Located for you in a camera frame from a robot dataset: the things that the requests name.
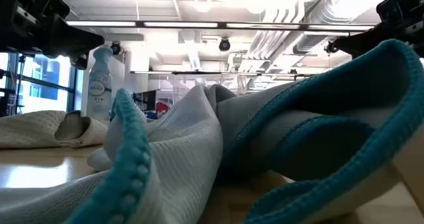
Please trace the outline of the black monitor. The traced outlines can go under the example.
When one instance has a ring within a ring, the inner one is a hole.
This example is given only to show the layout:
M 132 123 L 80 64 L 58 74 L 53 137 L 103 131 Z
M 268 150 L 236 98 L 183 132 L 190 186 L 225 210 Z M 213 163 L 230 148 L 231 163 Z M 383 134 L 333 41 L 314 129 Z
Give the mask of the black monitor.
M 132 98 L 141 111 L 156 109 L 156 90 L 133 93 Z

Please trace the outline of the red object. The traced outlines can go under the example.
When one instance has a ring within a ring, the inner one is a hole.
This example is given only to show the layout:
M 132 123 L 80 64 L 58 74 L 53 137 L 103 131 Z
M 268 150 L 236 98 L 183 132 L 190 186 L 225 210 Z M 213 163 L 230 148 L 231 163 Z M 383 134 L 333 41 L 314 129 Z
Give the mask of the red object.
M 163 103 L 161 101 L 158 101 L 156 103 L 156 114 L 157 115 L 164 115 L 170 110 L 170 107 L 167 103 Z

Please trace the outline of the white spray bottle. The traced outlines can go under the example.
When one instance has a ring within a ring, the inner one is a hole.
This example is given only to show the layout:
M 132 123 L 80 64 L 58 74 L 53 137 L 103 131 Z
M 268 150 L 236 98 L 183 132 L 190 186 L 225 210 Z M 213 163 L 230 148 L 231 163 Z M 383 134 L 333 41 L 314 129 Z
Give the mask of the white spray bottle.
M 94 64 L 89 73 L 87 87 L 87 116 L 104 125 L 110 122 L 112 108 L 112 74 L 109 61 L 113 51 L 100 47 L 93 52 Z

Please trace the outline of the long ceiling light bar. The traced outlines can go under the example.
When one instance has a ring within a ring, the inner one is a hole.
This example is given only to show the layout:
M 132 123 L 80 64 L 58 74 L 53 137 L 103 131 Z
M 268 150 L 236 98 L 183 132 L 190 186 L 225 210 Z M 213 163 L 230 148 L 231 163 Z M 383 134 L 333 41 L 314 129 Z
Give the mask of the long ceiling light bar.
M 231 23 L 231 22 L 185 22 L 185 21 L 68 21 L 75 27 L 99 28 L 191 28 L 222 30 L 298 30 L 362 32 L 374 25 L 307 24 L 307 23 Z

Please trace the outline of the clear plastic bin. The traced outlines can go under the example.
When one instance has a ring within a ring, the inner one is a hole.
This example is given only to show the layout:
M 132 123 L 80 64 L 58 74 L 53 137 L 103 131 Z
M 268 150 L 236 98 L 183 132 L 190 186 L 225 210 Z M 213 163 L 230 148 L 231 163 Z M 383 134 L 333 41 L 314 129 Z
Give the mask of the clear plastic bin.
M 176 103 L 197 85 L 211 87 L 221 85 L 236 95 L 245 94 L 248 90 L 248 78 L 237 74 L 178 74 L 170 78 L 172 85 L 172 100 Z

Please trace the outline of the grey microfiber towel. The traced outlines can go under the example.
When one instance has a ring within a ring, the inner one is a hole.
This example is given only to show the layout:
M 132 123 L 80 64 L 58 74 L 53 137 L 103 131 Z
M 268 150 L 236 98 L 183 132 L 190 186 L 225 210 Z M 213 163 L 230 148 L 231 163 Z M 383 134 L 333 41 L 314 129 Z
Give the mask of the grey microfiber towel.
M 106 132 L 81 111 L 35 111 L 0 117 L 0 149 L 80 148 L 103 143 Z

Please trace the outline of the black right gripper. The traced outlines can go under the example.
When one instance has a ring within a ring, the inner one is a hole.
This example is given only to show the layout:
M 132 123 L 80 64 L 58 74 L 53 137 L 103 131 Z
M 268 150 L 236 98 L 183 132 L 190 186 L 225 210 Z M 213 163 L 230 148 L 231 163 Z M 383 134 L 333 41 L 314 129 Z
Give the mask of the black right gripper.
M 376 12 L 381 23 L 366 32 L 337 38 L 333 48 L 358 57 L 394 38 L 424 57 L 424 0 L 384 0 L 377 5 Z

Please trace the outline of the thin black ceiling rail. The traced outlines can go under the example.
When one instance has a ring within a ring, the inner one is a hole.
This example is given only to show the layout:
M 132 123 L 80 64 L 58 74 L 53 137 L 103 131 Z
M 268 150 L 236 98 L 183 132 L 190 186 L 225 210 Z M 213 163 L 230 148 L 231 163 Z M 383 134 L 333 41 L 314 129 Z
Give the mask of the thin black ceiling rail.
M 202 71 L 131 71 L 130 74 L 143 75 L 242 75 L 242 76 L 284 76 L 284 77 L 310 77 L 316 74 L 277 74 L 277 73 L 250 73 L 250 72 L 202 72 Z

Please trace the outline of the large glass window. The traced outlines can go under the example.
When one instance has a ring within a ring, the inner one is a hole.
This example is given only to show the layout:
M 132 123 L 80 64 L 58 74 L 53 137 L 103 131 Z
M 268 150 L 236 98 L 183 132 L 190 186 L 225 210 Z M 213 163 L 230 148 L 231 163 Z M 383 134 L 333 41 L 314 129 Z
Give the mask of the large glass window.
M 80 78 L 68 57 L 0 52 L 0 117 L 79 109 Z

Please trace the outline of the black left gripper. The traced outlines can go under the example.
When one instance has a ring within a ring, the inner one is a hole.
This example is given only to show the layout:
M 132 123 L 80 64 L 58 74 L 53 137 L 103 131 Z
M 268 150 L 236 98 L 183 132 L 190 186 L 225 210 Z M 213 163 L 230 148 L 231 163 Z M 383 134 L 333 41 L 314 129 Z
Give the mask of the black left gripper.
M 86 70 L 89 51 L 105 39 L 67 24 L 70 8 L 63 0 L 0 0 L 0 52 L 27 56 L 67 56 Z

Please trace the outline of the white cloth with teal trim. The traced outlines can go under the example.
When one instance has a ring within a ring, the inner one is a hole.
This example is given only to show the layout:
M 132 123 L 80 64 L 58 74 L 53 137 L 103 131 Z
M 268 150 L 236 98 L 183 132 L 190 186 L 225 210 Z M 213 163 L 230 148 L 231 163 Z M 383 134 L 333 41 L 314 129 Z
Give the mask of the white cloth with teal trim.
M 381 42 L 300 81 L 237 96 L 197 85 L 148 119 L 119 89 L 93 173 L 0 188 L 0 224 L 316 224 L 399 182 L 394 157 L 424 145 L 424 66 Z

